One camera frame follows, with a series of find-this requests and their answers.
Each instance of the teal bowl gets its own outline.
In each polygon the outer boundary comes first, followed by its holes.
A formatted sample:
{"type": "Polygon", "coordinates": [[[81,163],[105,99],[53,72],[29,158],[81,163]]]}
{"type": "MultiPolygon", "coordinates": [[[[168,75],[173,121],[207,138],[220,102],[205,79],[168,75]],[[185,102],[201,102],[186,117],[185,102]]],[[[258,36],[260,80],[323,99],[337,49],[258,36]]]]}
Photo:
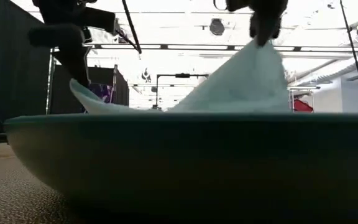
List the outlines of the teal bowl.
{"type": "Polygon", "coordinates": [[[358,218],[358,114],[70,114],[4,128],[39,180],[115,212],[358,218]]]}

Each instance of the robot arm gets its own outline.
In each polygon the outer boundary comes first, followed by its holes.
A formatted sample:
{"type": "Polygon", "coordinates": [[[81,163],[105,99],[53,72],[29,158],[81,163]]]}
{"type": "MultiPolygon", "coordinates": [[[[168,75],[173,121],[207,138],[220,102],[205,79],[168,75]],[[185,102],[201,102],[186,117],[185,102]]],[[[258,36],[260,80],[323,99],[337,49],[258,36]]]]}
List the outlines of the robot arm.
{"type": "Polygon", "coordinates": [[[281,16],[287,4],[288,0],[226,0],[230,12],[245,7],[254,10],[250,21],[250,36],[257,39],[259,46],[265,45],[271,38],[278,37],[281,16]]]}
{"type": "Polygon", "coordinates": [[[78,2],[85,2],[85,3],[91,3],[91,4],[93,4],[93,3],[95,3],[95,2],[97,2],[98,0],[79,0],[78,2]]]}
{"type": "Polygon", "coordinates": [[[35,7],[40,7],[40,1],[39,1],[39,0],[32,0],[32,4],[33,4],[35,7]]]}

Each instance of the ceiling pipe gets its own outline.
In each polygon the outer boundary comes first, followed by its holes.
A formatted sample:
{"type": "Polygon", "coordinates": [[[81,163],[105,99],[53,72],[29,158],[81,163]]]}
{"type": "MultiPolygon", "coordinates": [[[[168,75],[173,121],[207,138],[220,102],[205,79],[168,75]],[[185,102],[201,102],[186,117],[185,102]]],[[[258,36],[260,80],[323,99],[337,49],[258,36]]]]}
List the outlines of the ceiling pipe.
{"type": "MultiPolygon", "coordinates": [[[[316,16],[318,16],[318,14],[319,14],[319,12],[321,12],[321,10],[331,10],[331,9],[329,9],[329,8],[327,7],[327,5],[328,5],[327,3],[328,3],[328,0],[325,0],[325,1],[320,2],[320,3],[313,9],[311,15],[306,18],[306,21],[304,21],[304,23],[301,23],[300,25],[296,26],[295,29],[294,29],[292,32],[289,32],[289,33],[286,35],[287,38],[285,38],[285,39],[280,39],[280,40],[278,40],[277,42],[275,42],[275,44],[277,44],[277,45],[282,45],[282,44],[284,44],[286,41],[288,41],[288,36],[289,36],[289,35],[295,35],[297,32],[301,32],[302,30],[305,30],[305,28],[312,23],[313,19],[314,19],[316,16]]],[[[337,59],[331,59],[331,60],[328,60],[328,61],[325,62],[325,63],[322,63],[321,65],[319,65],[319,66],[317,66],[317,67],[315,67],[315,68],[309,69],[308,71],[296,73],[296,74],[294,74],[293,76],[289,77],[289,78],[287,79],[287,82],[288,82],[288,83],[294,82],[296,79],[298,79],[298,78],[303,78],[303,77],[309,75],[310,73],[315,72],[315,71],[317,71],[317,70],[319,70],[319,69],[321,69],[321,68],[323,68],[323,67],[325,67],[325,66],[328,66],[328,65],[330,65],[330,64],[332,64],[332,63],[334,63],[334,62],[336,62],[336,61],[337,61],[337,59]]]]}
{"type": "Polygon", "coordinates": [[[342,75],[353,72],[356,69],[356,63],[354,58],[336,62],[328,67],[324,67],[317,72],[313,72],[306,77],[298,79],[295,82],[291,82],[290,86],[298,85],[307,85],[310,83],[320,83],[334,78],[340,77],[342,75]]]}
{"type": "MultiPolygon", "coordinates": [[[[350,44],[341,44],[340,46],[348,47],[348,46],[350,46],[350,44]]],[[[350,60],[353,60],[353,62],[354,62],[354,58],[352,57],[352,55],[351,54],[349,54],[349,55],[351,56],[350,60]]],[[[288,78],[287,82],[289,83],[289,85],[291,85],[292,83],[296,82],[297,80],[301,80],[302,78],[307,78],[309,75],[313,75],[315,72],[317,72],[321,69],[324,69],[324,68],[330,67],[330,66],[335,66],[334,65],[335,62],[340,62],[340,60],[337,60],[337,59],[328,60],[327,62],[324,62],[323,64],[321,64],[315,68],[309,69],[306,72],[296,73],[293,76],[291,76],[290,78],[288,78]]]]}

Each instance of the black curtain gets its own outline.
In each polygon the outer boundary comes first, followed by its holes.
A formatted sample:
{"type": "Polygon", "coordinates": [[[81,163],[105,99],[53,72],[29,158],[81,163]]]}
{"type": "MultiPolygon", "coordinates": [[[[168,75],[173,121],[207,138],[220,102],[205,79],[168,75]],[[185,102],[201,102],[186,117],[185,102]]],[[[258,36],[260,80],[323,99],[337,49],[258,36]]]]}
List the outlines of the black curtain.
{"type": "MultiPolygon", "coordinates": [[[[114,70],[112,68],[89,68],[89,79],[92,83],[113,86],[114,70]]],[[[81,113],[81,103],[70,91],[70,74],[61,65],[55,66],[52,81],[51,114],[81,113]]]]}
{"type": "Polygon", "coordinates": [[[29,45],[27,32],[42,23],[0,0],[0,119],[45,114],[49,49],[29,45]]]}
{"type": "Polygon", "coordinates": [[[115,83],[112,102],[117,105],[129,106],[128,82],[125,81],[125,78],[122,76],[118,69],[116,69],[114,77],[115,83]]]}

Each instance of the metal frame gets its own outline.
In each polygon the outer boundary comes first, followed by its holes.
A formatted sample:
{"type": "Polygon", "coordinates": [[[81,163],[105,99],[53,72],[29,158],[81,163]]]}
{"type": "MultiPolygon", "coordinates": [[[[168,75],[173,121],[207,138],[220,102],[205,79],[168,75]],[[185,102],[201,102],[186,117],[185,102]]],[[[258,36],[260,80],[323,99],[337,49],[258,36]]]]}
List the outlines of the metal frame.
{"type": "Polygon", "coordinates": [[[50,49],[49,54],[49,73],[48,73],[48,83],[47,83],[47,99],[46,99],[46,107],[45,114],[50,114],[50,107],[52,105],[52,85],[53,85],[53,75],[55,74],[55,67],[57,60],[52,55],[55,49],[50,49]]]}
{"type": "Polygon", "coordinates": [[[156,84],[155,84],[155,107],[156,108],[158,108],[158,79],[160,77],[175,77],[175,78],[206,77],[206,78],[208,78],[209,74],[203,74],[203,75],[190,75],[190,74],[185,74],[185,73],[174,74],[174,75],[157,74],[156,84]]]}
{"type": "Polygon", "coordinates": [[[288,90],[288,102],[290,105],[290,109],[295,112],[295,94],[294,91],[299,91],[299,90],[306,90],[309,92],[310,96],[311,96],[311,107],[313,108],[313,113],[314,113],[314,94],[313,94],[313,90],[319,90],[321,87],[320,86],[288,86],[287,90],[288,90]]]}
{"type": "MultiPolygon", "coordinates": [[[[97,50],[133,50],[130,44],[86,44],[97,50]]],[[[202,50],[202,51],[238,51],[243,45],[208,44],[141,44],[142,50],[202,50]]],[[[316,53],[352,53],[351,47],[343,46],[274,46],[278,52],[316,52],[316,53]]]]}

